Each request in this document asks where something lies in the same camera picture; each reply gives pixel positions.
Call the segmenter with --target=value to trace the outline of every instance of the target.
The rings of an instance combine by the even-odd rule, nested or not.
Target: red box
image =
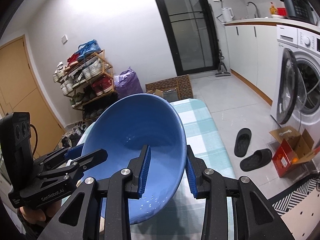
[[[270,134],[281,143],[272,161],[279,177],[301,163],[312,160],[317,151],[312,150],[314,141],[307,130],[300,134],[292,126],[273,130]]]
[[[287,16],[287,11],[284,7],[280,7],[280,8],[277,8],[278,9],[278,14],[281,15],[281,16]]]

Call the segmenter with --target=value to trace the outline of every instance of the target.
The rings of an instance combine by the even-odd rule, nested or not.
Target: washing machine control knob
[[[310,40],[310,38],[307,37],[307,36],[304,36],[304,37],[303,37],[303,42],[304,42],[304,44],[305,44],[306,46],[310,46],[310,44],[311,44],[311,40]]]

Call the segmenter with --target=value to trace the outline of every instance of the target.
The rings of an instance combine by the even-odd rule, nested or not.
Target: wooden door
[[[6,115],[12,112],[29,112],[30,123],[38,133],[35,158],[54,150],[64,129],[52,115],[33,78],[23,38],[0,49],[0,106]],[[36,136],[31,129],[31,148]]]

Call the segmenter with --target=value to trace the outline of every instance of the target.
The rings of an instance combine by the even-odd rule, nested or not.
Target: electric kettle
[[[230,22],[235,17],[232,8],[221,8],[221,11],[225,22]]]

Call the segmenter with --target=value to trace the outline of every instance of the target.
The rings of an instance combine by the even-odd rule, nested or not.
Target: black and white rug
[[[304,200],[319,182],[317,174],[311,174],[280,194],[270,198],[269,201],[278,214],[282,216]]]

